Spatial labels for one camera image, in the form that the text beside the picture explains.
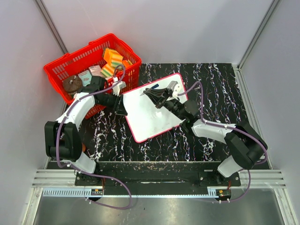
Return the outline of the pink framed whiteboard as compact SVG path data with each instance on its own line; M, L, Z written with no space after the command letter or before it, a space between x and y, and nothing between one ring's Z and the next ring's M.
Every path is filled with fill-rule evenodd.
M135 142L142 143L179 126L181 123L181 120L166 108L157 109L145 94L142 95L146 88L151 88L156 84L158 84L159 89L166 88L171 81L178 82L180 93L186 90L181 74L175 73L123 94L123 104L127 111L126 120Z

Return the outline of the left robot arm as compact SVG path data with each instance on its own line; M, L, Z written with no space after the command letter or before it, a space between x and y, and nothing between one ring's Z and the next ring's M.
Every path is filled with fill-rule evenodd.
M121 81L105 89L103 78L93 78L87 86L81 87L70 107L56 121L45 124L45 151L48 157L57 160L59 167L73 166L85 172L85 180L91 185L101 182L102 175L96 171L96 162L83 152L79 136L80 125L86 114L95 105L111 108L117 115L128 113L123 104L123 95L118 90Z

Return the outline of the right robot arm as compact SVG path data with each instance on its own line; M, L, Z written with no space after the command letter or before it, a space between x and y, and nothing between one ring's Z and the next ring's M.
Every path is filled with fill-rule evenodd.
M186 133L213 139L226 144L230 156L223 160L213 174L217 185L223 186L230 176L243 169L250 170L267 158L267 145L247 122L223 124L205 120L203 111L193 100L180 102L179 95L170 88L146 88L143 93L157 109L166 108L182 122L180 127Z

